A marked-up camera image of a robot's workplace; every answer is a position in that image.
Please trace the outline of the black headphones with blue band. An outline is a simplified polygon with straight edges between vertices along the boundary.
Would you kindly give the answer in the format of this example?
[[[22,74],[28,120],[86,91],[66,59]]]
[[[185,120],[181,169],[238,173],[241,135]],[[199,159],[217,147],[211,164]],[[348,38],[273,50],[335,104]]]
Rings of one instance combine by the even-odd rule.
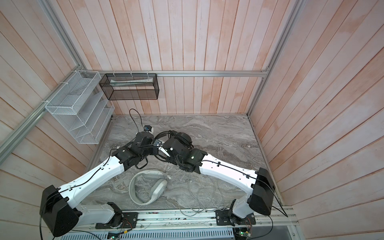
[[[154,145],[158,147],[159,159],[177,165],[194,148],[189,135],[173,130],[160,132],[155,136]]]

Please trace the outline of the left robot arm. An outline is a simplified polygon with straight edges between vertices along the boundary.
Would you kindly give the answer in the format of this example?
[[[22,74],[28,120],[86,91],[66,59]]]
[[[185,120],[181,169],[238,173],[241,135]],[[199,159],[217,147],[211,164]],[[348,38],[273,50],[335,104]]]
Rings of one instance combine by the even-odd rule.
[[[45,222],[54,237],[63,236],[81,225],[108,224],[119,228],[123,213],[115,203],[89,208],[80,204],[108,180],[138,166],[147,156],[157,154],[161,144],[150,132],[137,133],[132,141],[112,149],[107,160],[79,178],[58,188],[48,186],[42,193],[39,222]]]

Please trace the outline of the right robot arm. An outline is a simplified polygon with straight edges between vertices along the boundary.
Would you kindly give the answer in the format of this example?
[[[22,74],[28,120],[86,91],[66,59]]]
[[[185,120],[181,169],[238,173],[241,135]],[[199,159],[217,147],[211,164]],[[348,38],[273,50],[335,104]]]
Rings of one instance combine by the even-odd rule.
[[[215,177],[241,189],[245,195],[232,201],[223,219],[240,225],[248,215],[270,216],[275,185],[267,169],[248,170],[215,158],[213,155],[186,145],[185,140],[172,137],[159,147],[166,161],[186,172]]]

